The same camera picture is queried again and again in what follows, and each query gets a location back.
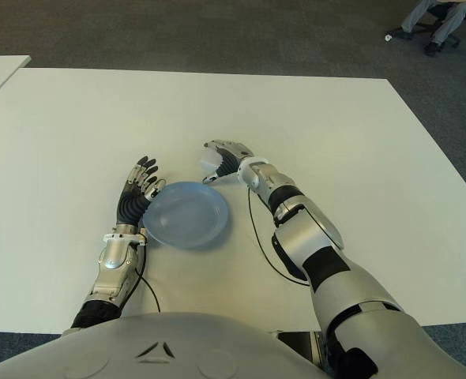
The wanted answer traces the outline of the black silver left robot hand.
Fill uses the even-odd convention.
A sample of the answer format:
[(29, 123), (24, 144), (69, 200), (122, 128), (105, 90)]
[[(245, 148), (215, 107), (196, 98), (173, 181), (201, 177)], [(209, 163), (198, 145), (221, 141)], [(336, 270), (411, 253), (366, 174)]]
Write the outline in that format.
[(157, 178), (156, 159), (140, 158), (131, 169), (118, 199), (116, 223), (136, 227), (149, 205), (166, 186), (166, 181)]

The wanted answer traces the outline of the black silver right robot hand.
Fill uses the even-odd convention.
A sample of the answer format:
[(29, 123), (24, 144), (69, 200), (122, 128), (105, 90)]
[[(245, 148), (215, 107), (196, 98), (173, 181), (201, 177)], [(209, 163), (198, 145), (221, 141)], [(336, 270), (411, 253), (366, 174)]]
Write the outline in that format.
[(235, 173), (244, 159), (254, 156), (253, 152), (244, 144), (234, 141), (211, 140), (205, 142), (204, 147), (218, 153), (221, 162), (213, 173), (202, 179), (203, 184), (212, 183), (218, 178)]

